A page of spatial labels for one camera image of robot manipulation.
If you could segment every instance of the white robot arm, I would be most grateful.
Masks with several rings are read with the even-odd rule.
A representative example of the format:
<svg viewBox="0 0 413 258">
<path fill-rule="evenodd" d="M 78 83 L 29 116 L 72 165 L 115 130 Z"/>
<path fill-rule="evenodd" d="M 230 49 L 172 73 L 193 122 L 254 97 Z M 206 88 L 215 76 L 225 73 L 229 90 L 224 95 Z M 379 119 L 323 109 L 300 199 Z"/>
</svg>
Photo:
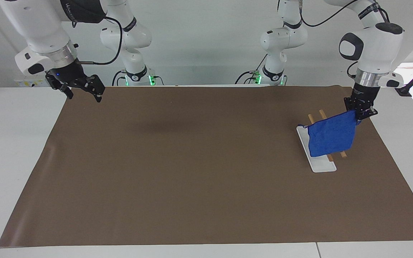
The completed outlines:
<svg viewBox="0 0 413 258">
<path fill-rule="evenodd" d="M 278 14 L 284 22 L 282 28 L 274 28 L 261 36 L 261 46 L 267 51 L 267 60 L 260 68 L 261 83 L 279 85 L 287 61 L 285 49 L 302 46 L 308 33 L 300 20 L 299 0 L 285 0 L 280 3 Z"/>
<path fill-rule="evenodd" d="M 324 1 L 337 6 L 346 6 L 351 2 Z M 373 105 L 380 87 L 403 86 L 403 77 L 393 73 L 391 66 L 403 42 L 404 30 L 386 20 L 375 0 L 358 0 L 347 8 L 357 13 L 364 29 L 347 33 L 339 44 L 342 57 L 359 64 L 351 97 L 344 100 L 346 108 L 356 110 L 357 119 L 362 120 L 378 114 Z"/>
<path fill-rule="evenodd" d="M 123 26 L 123 43 L 120 57 L 125 66 L 126 79 L 132 86 L 154 85 L 153 71 L 146 66 L 142 54 L 137 50 L 151 44 L 150 31 L 136 20 L 128 0 L 108 0 L 108 16 L 118 20 Z M 114 24 L 101 31 L 103 45 L 117 51 L 120 31 Z"/>
<path fill-rule="evenodd" d="M 25 75 L 46 72 L 54 90 L 72 98 L 69 87 L 81 88 L 100 102 L 105 86 L 97 75 L 87 76 L 78 63 L 75 46 L 61 26 L 61 21 L 48 0 L 0 0 L 0 6 L 28 47 L 16 55 L 16 63 Z M 71 11 L 73 5 L 66 3 Z M 105 13 L 87 14 L 89 19 L 102 20 Z"/>
</svg>

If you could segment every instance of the brown table mat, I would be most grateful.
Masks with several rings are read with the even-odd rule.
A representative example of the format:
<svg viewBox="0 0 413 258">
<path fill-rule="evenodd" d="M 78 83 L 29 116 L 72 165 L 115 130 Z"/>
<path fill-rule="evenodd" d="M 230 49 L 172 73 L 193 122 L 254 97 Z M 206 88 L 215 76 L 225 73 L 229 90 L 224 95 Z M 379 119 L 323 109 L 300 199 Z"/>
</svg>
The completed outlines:
<svg viewBox="0 0 413 258">
<path fill-rule="evenodd" d="M 337 172 L 295 130 L 350 88 L 74 91 L 0 247 L 413 240 L 413 193 L 370 120 Z"/>
</svg>

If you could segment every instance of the green indicator light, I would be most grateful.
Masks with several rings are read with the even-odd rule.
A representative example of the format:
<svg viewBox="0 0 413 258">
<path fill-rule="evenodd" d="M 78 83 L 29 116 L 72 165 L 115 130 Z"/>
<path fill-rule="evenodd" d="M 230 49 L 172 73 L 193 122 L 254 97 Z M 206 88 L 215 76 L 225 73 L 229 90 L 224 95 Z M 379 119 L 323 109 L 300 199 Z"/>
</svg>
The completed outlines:
<svg viewBox="0 0 413 258">
<path fill-rule="evenodd" d="M 261 75 L 257 75 L 257 78 L 256 78 L 256 81 L 255 81 L 255 84 L 261 84 L 261 80 L 262 80 L 262 76 Z"/>
<path fill-rule="evenodd" d="M 283 78 L 281 79 L 280 85 L 286 85 L 287 81 L 288 81 L 288 76 L 284 75 Z"/>
<path fill-rule="evenodd" d="M 156 81 L 154 80 L 154 77 L 152 77 L 151 75 L 149 75 L 149 82 L 151 83 L 151 86 L 156 85 Z"/>
</svg>

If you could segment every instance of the black band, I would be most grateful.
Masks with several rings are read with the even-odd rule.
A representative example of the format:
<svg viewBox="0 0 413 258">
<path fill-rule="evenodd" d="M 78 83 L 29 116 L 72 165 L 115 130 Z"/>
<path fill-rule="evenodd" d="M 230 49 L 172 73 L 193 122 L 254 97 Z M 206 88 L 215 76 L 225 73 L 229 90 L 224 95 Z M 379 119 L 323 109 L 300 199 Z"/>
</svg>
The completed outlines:
<svg viewBox="0 0 413 258">
<path fill-rule="evenodd" d="M 59 82 L 71 83 L 77 78 L 86 77 L 82 65 L 77 62 L 79 62 L 78 59 L 65 67 L 51 69 L 50 72 L 57 80 L 59 80 Z"/>
<path fill-rule="evenodd" d="M 148 72 L 148 67 L 144 66 L 144 70 L 138 73 L 127 72 L 127 76 L 134 82 L 139 82 Z"/>
<path fill-rule="evenodd" d="M 262 68 L 262 72 L 264 73 L 264 75 L 267 76 L 267 77 L 269 77 L 272 82 L 276 82 L 276 81 L 280 80 L 280 78 L 281 78 L 281 76 L 283 75 L 283 72 L 284 72 L 284 71 L 285 71 L 285 70 L 282 70 L 282 72 L 280 72 L 280 73 L 273 73 L 273 72 L 269 72 L 269 71 L 266 69 L 265 65 L 264 65 L 264 67 Z"/>
<path fill-rule="evenodd" d="M 133 17 L 133 20 L 131 21 L 131 23 L 128 24 L 128 26 L 126 26 L 125 28 L 123 28 L 123 31 L 129 32 L 129 31 L 131 31 L 131 29 L 133 29 L 135 26 L 136 26 L 136 17 Z"/>
<path fill-rule="evenodd" d="M 362 119 L 365 112 L 374 105 L 374 101 L 379 94 L 380 87 L 364 87 L 355 83 L 351 92 L 349 110 L 356 110 L 357 119 Z"/>
<path fill-rule="evenodd" d="M 100 23 L 106 16 L 100 0 L 61 0 L 63 11 L 75 23 Z"/>
<path fill-rule="evenodd" d="M 369 5 L 366 9 L 364 9 L 361 13 L 359 13 L 358 17 L 360 20 L 362 20 L 366 15 L 372 12 L 378 12 L 380 8 L 379 3 L 373 3 L 372 5 Z"/>
</svg>

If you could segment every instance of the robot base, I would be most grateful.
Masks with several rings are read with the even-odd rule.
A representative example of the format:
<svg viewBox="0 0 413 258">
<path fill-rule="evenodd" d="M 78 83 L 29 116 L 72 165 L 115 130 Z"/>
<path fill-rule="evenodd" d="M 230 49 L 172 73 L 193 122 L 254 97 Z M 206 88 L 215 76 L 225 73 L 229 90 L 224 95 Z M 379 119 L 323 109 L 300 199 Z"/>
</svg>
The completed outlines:
<svg viewBox="0 0 413 258">
<path fill-rule="evenodd" d="M 154 78 L 155 72 L 153 69 L 148 68 L 148 72 L 139 81 L 132 80 L 128 75 L 125 75 L 127 86 L 155 86 L 157 85 L 156 79 Z"/>
<path fill-rule="evenodd" d="M 337 171 L 336 165 L 334 164 L 334 162 L 329 161 L 327 155 L 321 157 L 310 156 L 310 150 L 308 149 L 308 142 L 310 140 L 310 137 L 308 135 L 308 129 L 304 128 L 303 126 L 298 126 L 296 129 L 297 134 L 300 138 L 300 142 L 302 142 L 302 146 L 304 147 L 304 151 L 307 156 L 308 163 L 310 163 L 312 171 L 315 173 Z"/>
</svg>

